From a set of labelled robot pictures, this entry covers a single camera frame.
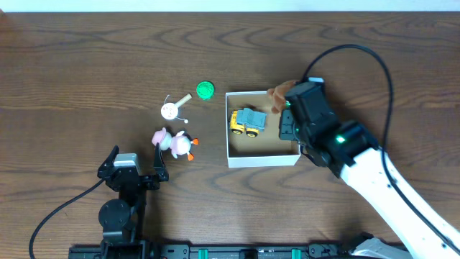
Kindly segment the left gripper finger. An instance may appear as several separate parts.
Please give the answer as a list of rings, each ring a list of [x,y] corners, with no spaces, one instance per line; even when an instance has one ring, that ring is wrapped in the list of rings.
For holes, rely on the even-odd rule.
[[[169,173],[167,172],[165,162],[162,158],[162,150],[159,143],[155,145],[155,160],[153,168],[159,181],[169,181]]]
[[[114,161],[116,156],[119,154],[119,147],[117,145],[114,146],[112,151],[110,152],[109,156],[105,159],[104,162],[99,166],[97,171],[97,176],[100,179],[110,179],[114,171]]]

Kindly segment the brown plush toy with carrot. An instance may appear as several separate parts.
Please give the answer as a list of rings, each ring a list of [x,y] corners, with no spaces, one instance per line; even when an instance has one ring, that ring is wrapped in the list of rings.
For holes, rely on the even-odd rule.
[[[285,94],[298,83],[297,80],[290,80],[281,83],[280,85],[269,88],[267,95],[272,102],[272,113],[279,114],[286,107]]]

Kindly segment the pink white duck toy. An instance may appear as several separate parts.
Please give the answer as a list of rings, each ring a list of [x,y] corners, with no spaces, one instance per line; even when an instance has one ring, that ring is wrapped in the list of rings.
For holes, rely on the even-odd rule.
[[[187,155],[188,160],[192,161],[195,157],[191,153],[191,148],[193,145],[198,145],[199,141],[197,138],[190,139],[184,131],[179,131],[176,135],[172,135],[163,127],[153,134],[152,144],[159,145],[161,151],[170,150],[175,159],[179,155]]]

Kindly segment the grey yellow toy truck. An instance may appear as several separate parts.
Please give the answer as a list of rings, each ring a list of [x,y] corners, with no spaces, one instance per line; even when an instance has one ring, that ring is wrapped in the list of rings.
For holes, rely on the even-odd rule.
[[[229,130],[248,137],[257,137],[265,130],[267,113],[254,111],[250,108],[234,110],[229,120]]]

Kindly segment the small white rattle drum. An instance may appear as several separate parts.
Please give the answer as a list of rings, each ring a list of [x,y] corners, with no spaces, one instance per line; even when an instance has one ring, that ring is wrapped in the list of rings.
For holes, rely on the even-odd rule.
[[[183,98],[181,98],[179,101],[176,101],[176,102],[169,102],[168,101],[169,97],[170,95],[166,96],[164,103],[161,107],[160,113],[162,117],[166,120],[179,119],[183,121],[185,124],[189,123],[188,119],[179,117],[179,110],[181,106],[183,106],[185,103],[187,103],[193,98],[192,95],[187,94]]]

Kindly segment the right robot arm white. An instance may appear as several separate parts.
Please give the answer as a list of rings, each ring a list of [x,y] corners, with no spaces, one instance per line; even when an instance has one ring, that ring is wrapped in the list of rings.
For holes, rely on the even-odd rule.
[[[333,112],[301,123],[281,114],[280,139],[299,143],[318,167],[328,168],[384,219],[414,258],[458,258],[459,231],[401,176],[377,139],[360,123],[339,122]]]

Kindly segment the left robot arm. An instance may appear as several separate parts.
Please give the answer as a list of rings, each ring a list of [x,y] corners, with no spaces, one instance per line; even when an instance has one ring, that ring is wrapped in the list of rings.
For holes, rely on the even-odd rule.
[[[154,173],[141,176],[137,154],[121,154],[118,146],[98,168],[97,176],[119,194],[117,199],[107,201],[98,213],[103,227],[100,258],[160,257],[159,246],[142,238],[146,192],[158,190],[162,182],[169,180],[159,145],[155,145],[153,170]]]

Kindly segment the white cardboard box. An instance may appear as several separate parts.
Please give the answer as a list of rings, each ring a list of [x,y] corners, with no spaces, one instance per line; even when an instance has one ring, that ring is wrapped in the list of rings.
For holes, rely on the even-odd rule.
[[[267,114],[264,132],[257,137],[240,135],[226,130],[226,158],[230,168],[292,166],[300,158],[300,147],[295,141],[279,138],[280,115],[272,113],[272,102],[266,91],[240,91],[225,94],[226,123],[231,113],[250,108]]]

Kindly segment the green round lid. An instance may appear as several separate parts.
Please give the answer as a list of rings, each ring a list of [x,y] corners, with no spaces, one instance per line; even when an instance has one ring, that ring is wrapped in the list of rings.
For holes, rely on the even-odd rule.
[[[212,99],[215,88],[212,82],[210,81],[201,81],[197,86],[196,86],[196,92],[197,95],[202,99],[202,100],[210,100]]]

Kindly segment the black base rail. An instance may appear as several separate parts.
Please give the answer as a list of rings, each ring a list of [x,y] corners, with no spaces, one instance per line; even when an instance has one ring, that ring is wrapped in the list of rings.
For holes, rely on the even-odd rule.
[[[309,259],[309,258],[410,258],[405,250],[386,245],[376,238],[354,249],[337,244],[306,246],[195,246],[158,245],[153,242],[91,247],[76,245],[68,252],[70,259]]]

